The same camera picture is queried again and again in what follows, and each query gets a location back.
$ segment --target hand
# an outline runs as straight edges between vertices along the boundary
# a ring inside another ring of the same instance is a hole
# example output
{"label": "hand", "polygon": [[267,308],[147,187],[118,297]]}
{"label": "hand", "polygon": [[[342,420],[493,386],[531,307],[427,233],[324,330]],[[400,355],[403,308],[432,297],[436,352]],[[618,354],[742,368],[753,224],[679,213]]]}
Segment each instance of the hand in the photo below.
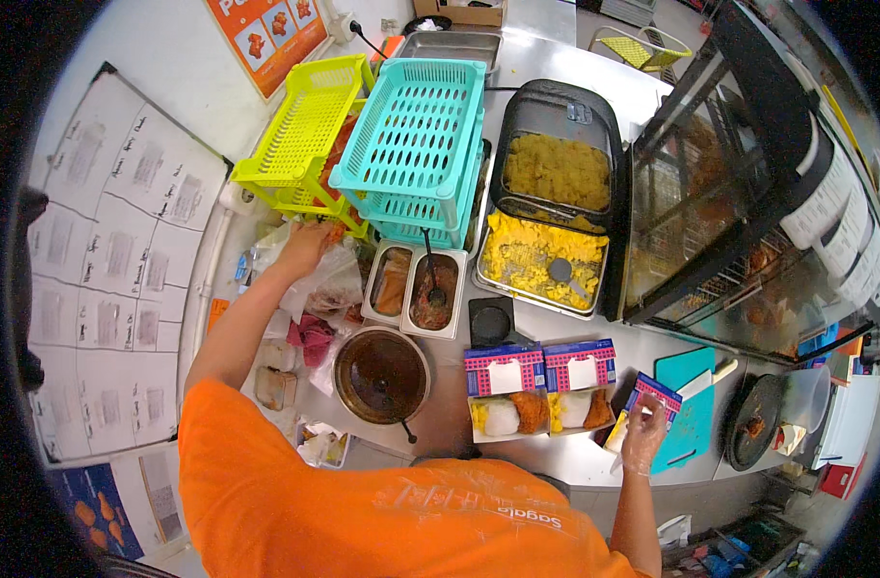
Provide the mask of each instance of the hand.
{"label": "hand", "polygon": [[293,223],[283,250],[275,266],[289,273],[293,279],[309,276],[327,250],[328,235],[333,223]]}
{"label": "hand", "polygon": [[[652,411],[652,415],[644,413],[644,408]],[[665,406],[658,399],[641,393],[629,419],[621,450],[623,472],[649,475],[652,460],[665,439]]]}

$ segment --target black power cord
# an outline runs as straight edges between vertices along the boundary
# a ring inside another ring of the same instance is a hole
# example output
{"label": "black power cord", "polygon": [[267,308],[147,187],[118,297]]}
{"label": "black power cord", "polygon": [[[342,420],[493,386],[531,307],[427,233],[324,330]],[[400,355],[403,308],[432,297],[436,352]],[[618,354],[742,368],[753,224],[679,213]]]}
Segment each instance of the black power cord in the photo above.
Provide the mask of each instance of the black power cord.
{"label": "black power cord", "polygon": [[360,26],[360,23],[359,23],[359,22],[357,22],[356,20],[351,20],[351,21],[350,21],[350,31],[351,31],[351,32],[354,32],[354,33],[357,34],[361,39],[363,39],[363,41],[364,41],[366,44],[368,44],[372,50],[374,50],[374,51],[376,51],[377,53],[379,53],[379,56],[381,56],[381,57],[384,58],[385,60],[388,60],[388,56],[386,56],[386,55],[383,53],[383,51],[381,51],[381,50],[379,50],[378,48],[376,48],[376,47],[373,45],[373,43],[370,42],[369,40],[366,40],[366,37],[363,36],[363,27]]}

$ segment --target pot of sauce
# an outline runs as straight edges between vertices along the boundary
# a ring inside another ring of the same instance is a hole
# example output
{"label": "pot of sauce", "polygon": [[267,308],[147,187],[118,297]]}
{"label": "pot of sauce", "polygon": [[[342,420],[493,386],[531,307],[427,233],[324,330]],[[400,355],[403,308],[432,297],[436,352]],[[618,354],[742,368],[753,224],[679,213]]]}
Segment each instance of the pot of sauce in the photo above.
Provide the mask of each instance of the pot of sauce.
{"label": "pot of sauce", "polygon": [[424,354],[411,338],[391,328],[359,330],[334,359],[333,383],[340,400],[359,419],[401,423],[409,443],[417,442],[408,421],[427,400],[431,377]]}

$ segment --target pink cloth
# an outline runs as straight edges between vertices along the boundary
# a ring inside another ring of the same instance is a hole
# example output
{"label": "pink cloth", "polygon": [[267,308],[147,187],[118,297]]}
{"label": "pink cloth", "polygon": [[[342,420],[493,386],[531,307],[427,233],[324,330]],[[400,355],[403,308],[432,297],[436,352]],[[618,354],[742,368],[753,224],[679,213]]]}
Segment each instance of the pink cloth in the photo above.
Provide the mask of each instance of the pink cloth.
{"label": "pink cloth", "polygon": [[302,348],[302,359],[306,367],[318,367],[327,354],[327,348],[333,341],[333,329],[323,319],[311,314],[302,314],[301,322],[289,325],[289,333],[285,342]]}

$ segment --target glass display case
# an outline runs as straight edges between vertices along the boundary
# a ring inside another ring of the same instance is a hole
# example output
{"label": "glass display case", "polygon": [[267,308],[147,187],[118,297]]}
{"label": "glass display case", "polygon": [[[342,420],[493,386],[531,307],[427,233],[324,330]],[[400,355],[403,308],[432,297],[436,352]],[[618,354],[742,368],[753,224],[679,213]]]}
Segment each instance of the glass display case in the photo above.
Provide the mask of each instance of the glass display case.
{"label": "glass display case", "polygon": [[880,220],[838,126],[782,42],[724,6],[631,146],[616,315],[781,364],[880,326]]}

